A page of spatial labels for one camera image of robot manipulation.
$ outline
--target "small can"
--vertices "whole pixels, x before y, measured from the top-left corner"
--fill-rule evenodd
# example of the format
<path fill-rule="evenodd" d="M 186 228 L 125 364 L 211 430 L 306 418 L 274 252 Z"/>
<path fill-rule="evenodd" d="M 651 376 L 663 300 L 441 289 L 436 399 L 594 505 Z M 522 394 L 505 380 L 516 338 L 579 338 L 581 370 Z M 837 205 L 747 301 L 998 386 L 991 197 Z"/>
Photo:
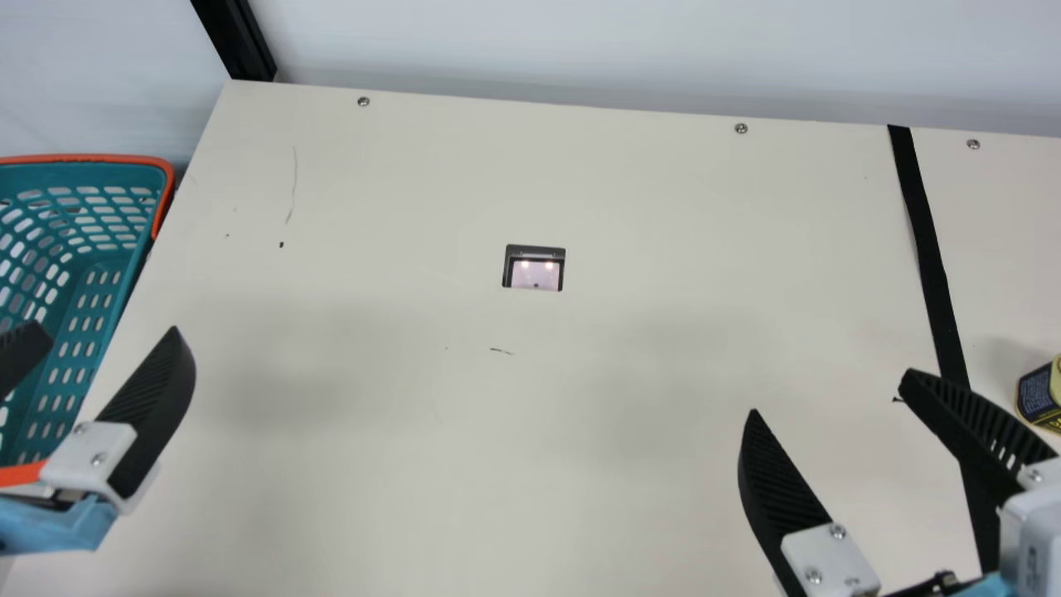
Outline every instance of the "small can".
<path fill-rule="evenodd" d="M 1061 355 L 1016 383 L 1016 412 L 1032 425 L 1061 434 Z"/>

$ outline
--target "white table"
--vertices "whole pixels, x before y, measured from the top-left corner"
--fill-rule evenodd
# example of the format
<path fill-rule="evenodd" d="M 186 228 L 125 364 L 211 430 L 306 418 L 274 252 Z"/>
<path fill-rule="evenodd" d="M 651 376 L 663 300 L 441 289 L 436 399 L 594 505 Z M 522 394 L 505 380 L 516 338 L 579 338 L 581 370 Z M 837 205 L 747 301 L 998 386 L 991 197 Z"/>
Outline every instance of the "white table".
<path fill-rule="evenodd" d="M 886 589 L 974 575 L 958 469 L 890 402 L 936 367 L 887 130 L 736 122 L 229 84 L 85 412 L 171 324 L 192 407 L 99 551 L 4 595 L 775 595 L 752 407 Z M 1061 140 L 969 136 L 915 134 L 1008 404 L 1059 348 Z M 563 291 L 502 287 L 507 243 L 566 247 Z"/>

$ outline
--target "black strap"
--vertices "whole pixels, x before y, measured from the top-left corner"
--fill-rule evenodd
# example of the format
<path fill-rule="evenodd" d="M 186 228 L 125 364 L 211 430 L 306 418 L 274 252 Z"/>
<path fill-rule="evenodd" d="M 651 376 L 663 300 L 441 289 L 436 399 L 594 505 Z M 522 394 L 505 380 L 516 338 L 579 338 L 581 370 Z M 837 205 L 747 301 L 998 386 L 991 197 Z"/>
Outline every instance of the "black strap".
<path fill-rule="evenodd" d="M 906 126 L 892 124 L 888 125 L 888 134 L 891 136 L 899 185 L 903 189 L 906 213 L 910 218 L 914 243 L 917 245 L 921 291 L 925 297 L 939 373 L 942 379 L 969 388 L 969 370 L 961 352 L 961 339 L 958 337 L 958 323 L 951 304 L 951 288 L 946 283 L 936 225 L 928 208 L 924 181 L 921 179 L 918 154 L 914 148 L 914 135 Z M 964 466 L 961 467 L 961 480 L 966 486 L 966 502 L 969 505 L 980 568 L 984 573 L 994 572 L 998 569 L 998 515 L 981 481 Z"/>

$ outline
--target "white wall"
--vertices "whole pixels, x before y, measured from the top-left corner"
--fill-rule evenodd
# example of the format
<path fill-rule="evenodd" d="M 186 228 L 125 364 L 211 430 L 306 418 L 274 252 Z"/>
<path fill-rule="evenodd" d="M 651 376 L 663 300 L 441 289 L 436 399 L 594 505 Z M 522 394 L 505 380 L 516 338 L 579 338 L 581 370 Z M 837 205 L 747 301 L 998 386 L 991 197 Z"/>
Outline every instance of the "white wall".
<path fill-rule="evenodd" d="M 227 80 L 187 0 L 0 0 L 0 155 L 182 168 Z"/>
<path fill-rule="evenodd" d="M 1057 0 L 251 0 L 281 80 L 1061 136 Z M 0 0 L 0 155 L 187 163 L 228 78 L 188 0 Z"/>
<path fill-rule="evenodd" d="M 1061 136 L 1056 0 L 251 0 L 295 83 Z"/>

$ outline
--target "blue gripper base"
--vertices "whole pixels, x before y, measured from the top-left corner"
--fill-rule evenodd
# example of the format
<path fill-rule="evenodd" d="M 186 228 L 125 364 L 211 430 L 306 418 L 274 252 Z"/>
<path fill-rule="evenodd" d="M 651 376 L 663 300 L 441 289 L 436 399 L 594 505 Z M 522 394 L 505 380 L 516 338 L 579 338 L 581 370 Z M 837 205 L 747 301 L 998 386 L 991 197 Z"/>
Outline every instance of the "blue gripper base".
<path fill-rule="evenodd" d="M 115 507 L 88 495 L 66 512 L 0 498 L 0 556 L 67 549 L 94 550 L 118 517 Z"/>

